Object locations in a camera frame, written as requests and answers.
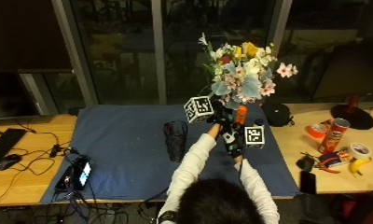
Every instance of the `wooden table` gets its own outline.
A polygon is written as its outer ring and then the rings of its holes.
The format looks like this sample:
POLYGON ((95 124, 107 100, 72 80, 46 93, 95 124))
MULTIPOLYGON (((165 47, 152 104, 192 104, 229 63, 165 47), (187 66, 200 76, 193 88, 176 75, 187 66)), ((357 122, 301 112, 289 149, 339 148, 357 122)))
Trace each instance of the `wooden table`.
MULTIPOLYGON (((67 142, 71 140, 72 136, 76 117, 60 115, 32 119, 30 123, 27 119, 19 121, 38 133, 27 133, 15 148, 26 149, 28 152, 43 150, 50 153, 53 144, 56 144, 56 138, 51 133, 56 135, 59 144, 65 143, 61 147, 67 147, 67 142)), ((22 127, 15 122, 0 121, 0 132, 7 128, 22 127)), ((26 154, 26 151, 14 149, 10 154, 12 153, 26 154)), ((42 155, 42 151, 28 154, 23 157, 20 164, 27 166, 42 155)), ((57 172, 64 157, 57 156, 52 159, 53 161, 40 160, 31 164, 30 169, 39 174, 53 162, 52 167, 42 175, 35 175, 30 170, 26 170, 20 174, 19 171, 14 169, 0 171, 0 196, 6 193, 7 189, 10 189, 0 199, 0 205, 39 204, 40 198, 47 190, 50 181, 57 172)), ((23 169, 24 167, 20 164, 15 164, 11 168, 23 169)))
MULTIPOLYGON (((300 186, 301 169, 296 165, 296 162, 304 156, 300 152, 308 152, 313 156, 320 156, 321 153, 317 148, 322 142, 322 139, 316 139, 308 134, 305 128, 313 123, 330 119, 330 105, 289 105, 289 108, 294 116, 296 125, 270 127, 270 129, 281 148, 289 171, 300 186)), ((347 129, 335 150, 349 146, 350 143, 362 143, 373 151, 373 129, 347 129)), ((312 172, 317 176, 317 192, 320 194, 359 193, 373 190, 373 161, 362 166, 361 171, 363 175, 354 176, 347 170, 347 164, 331 167, 331 169, 341 171, 341 173, 331 174, 313 168, 312 172)))
MULTIPOLYGON (((310 137, 305 128, 309 124, 322 122, 330 118, 330 105, 289 105, 292 115, 294 116, 294 126, 270 127, 282 155, 288 164, 289 171, 300 183, 300 168, 296 162, 302 157, 300 152, 308 152, 314 156, 320 156, 317 150, 321 140, 310 137)), ((56 139, 52 134, 57 136, 59 143, 67 143, 71 140, 72 131, 75 127, 76 117, 69 115, 59 115, 55 117, 40 117, 34 119, 30 123, 26 120, 22 124, 28 126, 38 133, 27 133, 20 140, 16 148, 23 148, 28 152, 44 150, 50 153, 52 145, 56 144, 56 139)), ((22 128, 15 122, 0 121, 0 131, 7 128, 22 128)), ((351 142, 363 143, 373 150, 373 129, 359 131, 349 129, 345 133, 342 141, 337 148, 347 146, 351 142)), ((11 153, 24 154, 26 151, 15 149, 11 153)), ((20 163, 28 165, 43 152, 36 152, 27 155, 20 163)), ((48 171, 42 175, 35 175, 31 171, 22 172, 16 177, 19 171, 8 169, 0 171, 0 196, 8 192, 0 199, 0 205, 35 205, 40 204, 40 198, 47 190, 47 186, 52 177, 55 176, 60 163, 64 157, 53 158, 53 165, 48 171)), ((35 173, 43 172, 51 164, 51 161, 36 161, 30 168, 35 173)), ((20 164, 15 164, 12 168, 23 169, 20 164)), ((317 191, 318 193, 354 193, 369 192, 373 190, 373 162, 362 166, 362 176, 353 176, 347 171, 347 165, 341 165, 333 168, 339 170, 339 174, 331 174, 326 171, 314 169, 312 172, 317 175, 317 191)))

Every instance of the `black bag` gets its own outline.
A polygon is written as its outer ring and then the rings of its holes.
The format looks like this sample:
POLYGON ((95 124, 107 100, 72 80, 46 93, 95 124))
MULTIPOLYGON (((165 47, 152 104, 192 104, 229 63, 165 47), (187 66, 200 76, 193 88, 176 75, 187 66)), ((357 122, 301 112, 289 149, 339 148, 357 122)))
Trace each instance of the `black bag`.
POLYGON ((261 109, 270 126, 282 127, 289 123, 294 125, 293 116, 286 105, 265 103, 261 105, 261 109))

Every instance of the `artificial flower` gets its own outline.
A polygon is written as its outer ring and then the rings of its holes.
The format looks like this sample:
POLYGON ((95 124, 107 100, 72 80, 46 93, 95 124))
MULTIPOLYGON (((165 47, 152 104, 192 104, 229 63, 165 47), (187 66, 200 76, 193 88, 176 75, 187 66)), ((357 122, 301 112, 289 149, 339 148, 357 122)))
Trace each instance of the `artificial flower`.
MULTIPOLYGON (((241 46, 228 43, 213 50, 205 36, 198 39, 209 54, 210 64, 204 64, 213 76, 212 91, 220 96, 224 106, 237 109, 240 104, 248 104, 260 100, 262 96, 274 94, 276 84, 270 67, 277 61, 273 54, 273 44, 258 48, 253 43, 245 42, 241 46)), ((281 77, 290 77, 298 73, 292 64, 280 64, 276 72, 281 77)))

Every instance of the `wristwatch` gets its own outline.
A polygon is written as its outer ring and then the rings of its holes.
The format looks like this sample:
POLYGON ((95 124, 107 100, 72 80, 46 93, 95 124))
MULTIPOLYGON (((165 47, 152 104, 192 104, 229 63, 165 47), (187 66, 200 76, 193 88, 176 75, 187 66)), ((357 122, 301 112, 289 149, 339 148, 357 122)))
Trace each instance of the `wristwatch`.
POLYGON ((176 222, 177 219, 177 212, 175 211, 165 211, 161 216, 159 217, 159 223, 164 222, 164 221, 173 221, 176 222))

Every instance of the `snack box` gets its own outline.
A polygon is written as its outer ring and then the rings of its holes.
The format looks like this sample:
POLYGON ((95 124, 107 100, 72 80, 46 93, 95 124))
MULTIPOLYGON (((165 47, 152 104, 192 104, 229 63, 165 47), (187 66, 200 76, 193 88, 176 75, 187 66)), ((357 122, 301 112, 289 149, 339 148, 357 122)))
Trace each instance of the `snack box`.
POLYGON ((335 160, 329 161, 325 164, 326 168, 349 163, 353 159, 353 156, 347 152, 347 147, 342 147, 338 151, 320 156, 320 161, 325 161, 329 158, 335 158, 335 160))

